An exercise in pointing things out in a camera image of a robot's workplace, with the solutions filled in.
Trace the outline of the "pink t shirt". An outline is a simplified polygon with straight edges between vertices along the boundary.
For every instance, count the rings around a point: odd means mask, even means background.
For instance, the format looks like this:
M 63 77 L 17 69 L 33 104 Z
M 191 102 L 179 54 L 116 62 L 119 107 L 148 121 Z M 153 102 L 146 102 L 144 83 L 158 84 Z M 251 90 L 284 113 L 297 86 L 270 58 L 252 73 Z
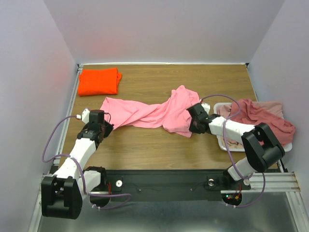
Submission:
M 110 114 L 108 119 L 114 124 L 114 129 L 122 126 L 162 127 L 169 133 L 190 138 L 191 116 L 187 108 L 196 103 L 199 103 L 198 93 L 181 85 L 172 90 L 171 96 L 163 103 L 145 104 L 106 97 L 100 109 Z

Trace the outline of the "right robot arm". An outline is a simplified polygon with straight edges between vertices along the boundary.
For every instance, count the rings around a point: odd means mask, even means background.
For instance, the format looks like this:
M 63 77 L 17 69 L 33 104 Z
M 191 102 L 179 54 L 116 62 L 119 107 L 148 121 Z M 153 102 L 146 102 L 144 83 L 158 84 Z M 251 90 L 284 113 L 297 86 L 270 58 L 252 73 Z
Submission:
M 238 123 L 218 114 L 209 115 L 201 103 L 186 109 L 191 116 L 189 131 L 197 134 L 222 136 L 242 144 L 246 157 L 223 172 L 221 184 L 232 189 L 241 179 L 249 179 L 254 173 L 263 173 L 279 161 L 285 150 L 269 125 L 260 123 L 249 125 Z

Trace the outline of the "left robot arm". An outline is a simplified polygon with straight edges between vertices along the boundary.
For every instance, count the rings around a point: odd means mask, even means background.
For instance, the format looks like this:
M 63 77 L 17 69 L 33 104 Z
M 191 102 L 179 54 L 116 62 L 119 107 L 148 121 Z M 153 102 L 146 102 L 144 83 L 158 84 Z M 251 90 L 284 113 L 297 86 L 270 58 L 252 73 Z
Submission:
M 78 133 L 75 145 L 62 166 L 41 182 L 44 217 L 76 219 L 88 192 L 93 189 L 111 192 L 105 168 L 85 168 L 99 144 L 113 130 L 113 124 L 105 120 L 105 116 L 109 116 L 109 113 L 89 109 L 75 116 L 85 126 Z

